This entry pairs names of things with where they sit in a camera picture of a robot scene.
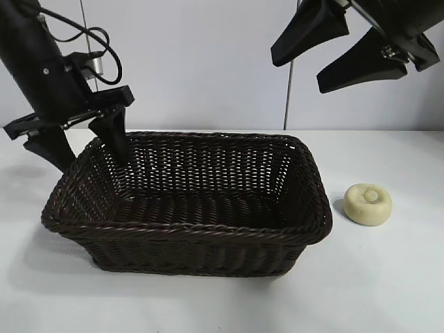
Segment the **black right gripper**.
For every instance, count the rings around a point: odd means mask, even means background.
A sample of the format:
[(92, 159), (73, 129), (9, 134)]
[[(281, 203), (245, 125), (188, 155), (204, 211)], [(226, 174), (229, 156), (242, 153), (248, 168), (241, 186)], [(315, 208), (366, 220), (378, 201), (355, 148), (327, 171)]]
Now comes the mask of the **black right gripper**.
[(369, 31), (317, 75), (321, 93), (407, 75), (412, 61), (421, 72), (440, 58), (425, 31), (443, 21), (442, 1), (302, 1), (271, 46), (272, 63), (283, 66), (309, 49), (349, 34), (346, 10), (354, 8)]

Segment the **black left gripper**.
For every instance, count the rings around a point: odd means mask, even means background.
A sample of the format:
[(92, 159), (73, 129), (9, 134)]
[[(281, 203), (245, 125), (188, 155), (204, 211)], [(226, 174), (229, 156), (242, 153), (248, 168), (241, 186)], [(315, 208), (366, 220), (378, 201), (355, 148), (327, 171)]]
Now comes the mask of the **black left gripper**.
[(4, 126), (11, 139), (43, 128), (34, 135), (28, 134), (24, 148), (64, 173), (75, 155), (62, 128), (96, 117), (88, 128), (119, 164), (127, 162), (125, 107), (135, 101), (129, 86), (93, 92), (77, 68), (63, 60), (42, 65), (5, 60), (3, 64), (33, 109), (33, 114)]

